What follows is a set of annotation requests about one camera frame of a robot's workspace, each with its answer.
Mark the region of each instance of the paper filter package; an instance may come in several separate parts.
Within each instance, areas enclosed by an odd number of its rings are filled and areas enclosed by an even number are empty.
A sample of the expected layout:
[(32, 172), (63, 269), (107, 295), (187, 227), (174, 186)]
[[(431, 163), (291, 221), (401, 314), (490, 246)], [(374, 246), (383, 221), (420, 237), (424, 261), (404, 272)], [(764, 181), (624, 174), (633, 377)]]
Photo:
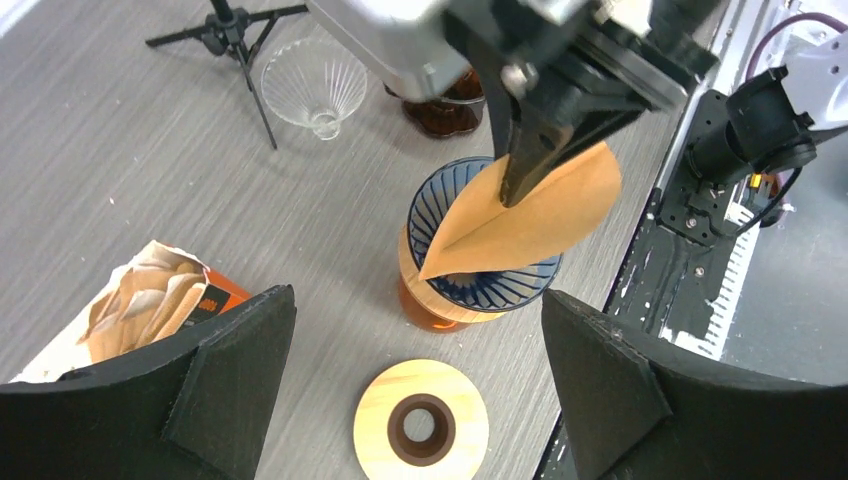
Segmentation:
[(179, 248), (152, 241), (12, 381), (52, 382), (225, 312), (250, 295)]

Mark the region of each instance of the pour-over dripper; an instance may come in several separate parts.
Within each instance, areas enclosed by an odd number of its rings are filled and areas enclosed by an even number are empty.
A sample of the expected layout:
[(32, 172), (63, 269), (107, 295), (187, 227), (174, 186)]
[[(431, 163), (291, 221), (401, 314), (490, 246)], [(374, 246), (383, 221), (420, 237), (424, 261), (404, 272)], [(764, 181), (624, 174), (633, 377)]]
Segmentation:
[(365, 98), (368, 78), (365, 67), (340, 44), (307, 38), (274, 54), (261, 85), (274, 114), (332, 140)]

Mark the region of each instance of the silver metal housing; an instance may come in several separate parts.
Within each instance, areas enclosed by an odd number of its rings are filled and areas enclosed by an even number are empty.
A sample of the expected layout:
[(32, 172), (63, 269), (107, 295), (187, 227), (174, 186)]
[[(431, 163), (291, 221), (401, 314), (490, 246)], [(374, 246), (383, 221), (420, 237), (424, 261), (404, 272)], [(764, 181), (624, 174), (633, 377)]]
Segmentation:
[(518, 0), (536, 11), (539, 16), (554, 25), (563, 25), (577, 10), (589, 0)]
[(315, 20), (399, 96), (423, 101), (450, 86), (468, 62), (445, 41), (451, 0), (308, 0)]

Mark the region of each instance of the tripod stand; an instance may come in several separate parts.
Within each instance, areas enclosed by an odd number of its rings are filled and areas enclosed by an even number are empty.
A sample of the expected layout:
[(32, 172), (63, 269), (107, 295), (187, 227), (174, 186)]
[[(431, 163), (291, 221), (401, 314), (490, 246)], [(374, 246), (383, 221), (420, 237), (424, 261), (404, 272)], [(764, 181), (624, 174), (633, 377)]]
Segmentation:
[[(259, 93), (250, 78), (250, 68), (253, 66), (253, 61), (262, 47), (262, 43), (268, 38), (274, 24), (282, 17), (295, 15), (297, 13), (305, 13), (308, 10), (306, 5), (295, 5), (293, 7), (278, 8), (274, 10), (265, 10), (257, 13), (248, 13), (243, 8), (230, 8), (227, 0), (209, 0), (212, 3), (212, 8), (215, 13), (206, 16), (206, 21), (203, 25), (194, 28), (187, 28), (181, 32), (174, 32), (161, 37), (145, 40), (144, 43), (148, 47), (159, 47), (169, 43), (181, 42), (193, 38), (199, 40), (206, 46), (209, 53), (220, 57), (227, 54), (231, 58), (237, 60), (244, 72), (244, 79), (247, 81), (247, 89), (253, 93), (253, 99), (256, 101), (256, 106), (259, 108), (259, 114), (262, 115), (262, 122), (265, 124), (265, 130), (268, 131), (268, 137), (271, 139), (271, 146), (274, 150), (277, 149), (277, 141), (274, 139), (274, 134), (271, 132), (271, 125), (268, 123), (268, 117), (265, 116), (265, 109), (262, 108), (262, 102), (259, 100)], [(247, 27), (256, 22), (268, 22), (265, 28), (259, 34), (259, 38), (248, 49), (244, 43), (244, 33)]]

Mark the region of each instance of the gray wooden table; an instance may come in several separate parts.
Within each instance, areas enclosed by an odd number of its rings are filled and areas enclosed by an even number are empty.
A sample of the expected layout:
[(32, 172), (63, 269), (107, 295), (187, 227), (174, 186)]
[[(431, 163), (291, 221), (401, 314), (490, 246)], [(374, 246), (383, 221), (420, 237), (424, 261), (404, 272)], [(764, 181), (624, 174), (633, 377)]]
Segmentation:
[[(415, 189), (447, 161), (491, 154), (488, 123), (425, 138), (371, 77), (339, 138), (274, 121), (275, 152), (234, 63), (198, 43), (143, 44), (208, 12), (200, 0), (43, 0), (0, 40), (0, 380), (155, 238), (253, 292), (294, 285), (298, 324), (258, 478), (364, 478), (351, 438), (359, 397), (385, 368), (420, 357), (459, 368), (486, 401), (477, 478), (530, 478), (559, 409), (540, 305), (437, 336), (409, 325), (396, 297)], [(284, 20), (267, 45), (315, 30), (306, 16)], [(623, 192), (568, 252), (557, 288), (601, 306), (676, 118), (647, 115), (611, 139)]]

